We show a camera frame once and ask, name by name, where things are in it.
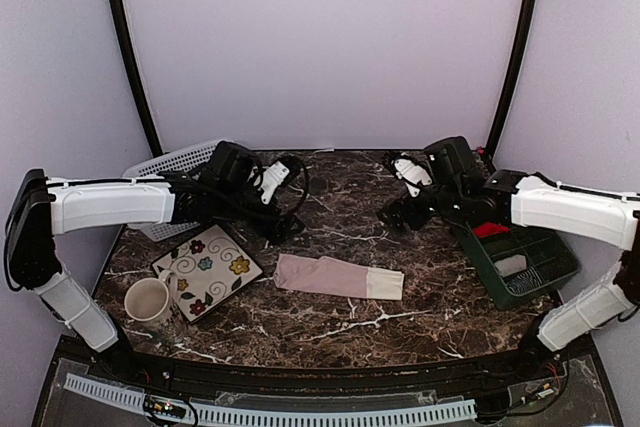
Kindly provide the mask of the pink white underwear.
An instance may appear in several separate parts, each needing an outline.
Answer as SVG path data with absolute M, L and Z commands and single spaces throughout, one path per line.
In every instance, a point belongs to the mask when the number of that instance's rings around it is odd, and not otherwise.
M 273 274 L 280 289 L 348 298 L 400 301 L 404 274 L 332 257 L 280 254 Z

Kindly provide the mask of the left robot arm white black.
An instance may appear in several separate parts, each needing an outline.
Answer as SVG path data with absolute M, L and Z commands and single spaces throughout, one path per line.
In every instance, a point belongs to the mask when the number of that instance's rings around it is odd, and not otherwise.
M 207 160 L 190 169 L 142 177 L 68 180 L 31 169 L 5 224 L 6 284 L 13 292 L 34 292 L 117 381 L 134 382 L 140 359 L 119 323 L 59 260 L 56 236 L 123 224 L 239 220 L 277 245 L 304 227 L 296 207 L 283 210 L 274 198 L 297 176 L 309 176 L 298 157 L 283 155 L 264 166 L 256 152 L 229 141 L 218 142 Z

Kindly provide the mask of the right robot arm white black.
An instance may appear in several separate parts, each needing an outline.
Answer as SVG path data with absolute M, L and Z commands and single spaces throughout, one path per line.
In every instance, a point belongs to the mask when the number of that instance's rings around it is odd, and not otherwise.
M 567 185 L 541 173 L 498 170 L 487 175 L 462 136 L 442 139 L 422 152 L 423 161 L 400 151 L 383 156 L 384 167 L 407 187 L 377 213 L 392 230 L 418 230 L 438 216 L 458 228 L 546 228 L 602 241 L 622 252 L 597 281 L 532 321 L 510 360 L 517 379 L 534 379 L 575 339 L 638 313 L 638 194 Z

